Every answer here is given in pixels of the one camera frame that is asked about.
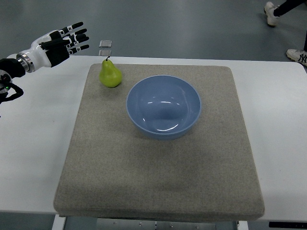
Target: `bowl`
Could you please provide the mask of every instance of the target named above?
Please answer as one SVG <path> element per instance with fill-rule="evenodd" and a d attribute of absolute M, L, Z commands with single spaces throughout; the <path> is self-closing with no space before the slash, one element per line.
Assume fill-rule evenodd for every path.
<path fill-rule="evenodd" d="M 168 75 L 151 76 L 128 93 L 131 121 L 147 137 L 172 140 L 186 134 L 201 114 L 201 98 L 186 81 Z"/>

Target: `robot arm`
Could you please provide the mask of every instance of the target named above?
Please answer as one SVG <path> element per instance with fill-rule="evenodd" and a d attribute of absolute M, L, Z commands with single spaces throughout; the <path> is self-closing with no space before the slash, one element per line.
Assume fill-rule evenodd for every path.
<path fill-rule="evenodd" d="M 24 93 L 21 88 L 12 83 L 13 78 L 20 78 L 26 72 L 34 72 L 41 67 L 54 67 L 89 45 L 79 46 L 79 43 L 89 39 L 85 35 L 86 29 L 72 31 L 83 23 L 76 23 L 54 30 L 35 40 L 31 48 L 20 52 L 16 59 L 5 58 L 0 60 L 0 103 L 14 100 Z M 7 98 L 8 90 L 13 88 L 15 94 Z"/>

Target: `bowl rim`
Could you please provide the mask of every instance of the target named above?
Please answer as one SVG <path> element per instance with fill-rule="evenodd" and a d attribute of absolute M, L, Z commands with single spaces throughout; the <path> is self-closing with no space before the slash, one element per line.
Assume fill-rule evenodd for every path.
<path fill-rule="evenodd" d="M 180 130 L 180 131 L 176 131 L 176 132 L 172 132 L 172 133 L 158 133 L 158 132 L 150 131 L 150 130 L 145 129 L 145 128 L 143 128 L 142 126 L 138 125 L 138 124 L 134 121 L 134 119 L 130 116 L 130 113 L 129 113 L 129 111 L 128 111 L 128 98 L 129 98 L 129 95 L 130 95 L 131 91 L 133 90 L 133 88 L 136 87 L 136 85 L 139 84 L 140 82 L 145 81 L 146 79 L 154 78 L 154 77 L 161 77 L 161 76 L 164 76 L 164 77 L 171 77 L 171 78 L 177 78 L 178 80 L 185 82 L 186 84 L 188 84 L 188 85 L 195 91 L 195 93 L 196 93 L 197 96 L 198 96 L 198 99 L 199 99 L 199 102 L 200 102 L 200 110 L 199 110 L 199 112 L 198 112 L 198 114 L 197 114 L 195 120 L 194 120 L 188 127 L 186 127 L 185 129 L 182 129 L 182 130 Z M 153 75 L 153 76 L 144 78 L 144 79 L 138 81 L 136 84 L 134 84 L 134 86 L 129 90 L 129 93 L 128 93 L 127 98 L 126 98 L 126 111 L 127 111 L 127 113 L 128 113 L 128 116 L 129 116 L 130 120 L 131 120 L 138 128 L 140 128 L 141 130 L 143 130 L 143 131 L 145 131 L 145 132 L 147 132 L 147 133 L 150 133 L 150 134 L 155 134 L 155 135 L 170 136 L 170 135 L 175 135 L 175 134 L 178 134 L 178 133 L 182 133 L 182 132 L 184 132 L 184 131 L 190 129 L 190 128 L 198 121 L 198 119 L 199 119 L 199 117 L 200 117 L 200 115 L 201 115 L 201 110 L 202 110 L 202 106 L 201 106 L 201 97 L 200 97 L 200 95 L 198 94 L 197 90 L 196 90 L 190 83 L 188 83 L 186 80 L 183 80 L 183 79 L 181 79 L 181 78 L 179 78 L 179 77 L 175 77 L 175 76 L 172 76 L 172 75 Z"/>

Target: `black pants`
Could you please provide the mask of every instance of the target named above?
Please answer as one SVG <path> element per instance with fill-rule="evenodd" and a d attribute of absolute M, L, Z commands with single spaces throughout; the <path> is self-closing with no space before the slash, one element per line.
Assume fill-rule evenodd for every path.
<path fill-rule="evenodd" d="M 274 16 L 282 16 L 305 1 L 306 0 L 287 0 L 274 10 Z"/>

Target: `robot finger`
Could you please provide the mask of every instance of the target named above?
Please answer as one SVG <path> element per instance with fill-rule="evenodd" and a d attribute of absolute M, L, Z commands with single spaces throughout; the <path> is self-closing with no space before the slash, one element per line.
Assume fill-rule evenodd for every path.
<path fill-rule="evenodd" d="M 71 42 L 68 45 L 66 45 L 66 48 L 71 48 L 79 44 L 80 42 L 87 41 L 89 37 L 87 37 L 85 34 L 78 34 L 75 36 L 70 36 L 69 39 L 71 40 Z"/>
<path fill-rule="evenodd" d="M 70 36 L 84 34 L 86 31 L 87 31 L 87 29 L 81 29 L 81 30 L 79 30 L 75 33 L 70 34 Z"/>
<path fill-rule="evenodd" d="M 84 45 L 84 46 L 78 46 L 78 47 L 75 47 L 75 48 L 72 48 L 72 49 L 69 49 L 68 50 L 68 53 L 69 55 L 72 55 L 72 54 L 75 54 L 81 50 L 84 50 L 84 49 L 87 49 L 89 48 L 90 46 L 89 45 Z"/>
<path fill-rule="evenodd" d="M 62 38 L 58 38 L 58 39 L 54 39 L 48 42 L 42 42 L 40 43 L 40 46 L 44 50 L 50 50 L 50 49 L 58 48 L 61 46 L 66 46 L 69 43 L 70 43 L 70 40 L 64 40 Z"/>
<path fill-rule="evenodd" d="M 59 30 L 59 33 L 63 37 L 65 34 L 68 34 L 70 31 L 72 31 L 73 29 L 78 28 L 80 26 L 83 26 L 83 22 L 79 22 L 79 23 L 64 27 L 63 29 Z"/>

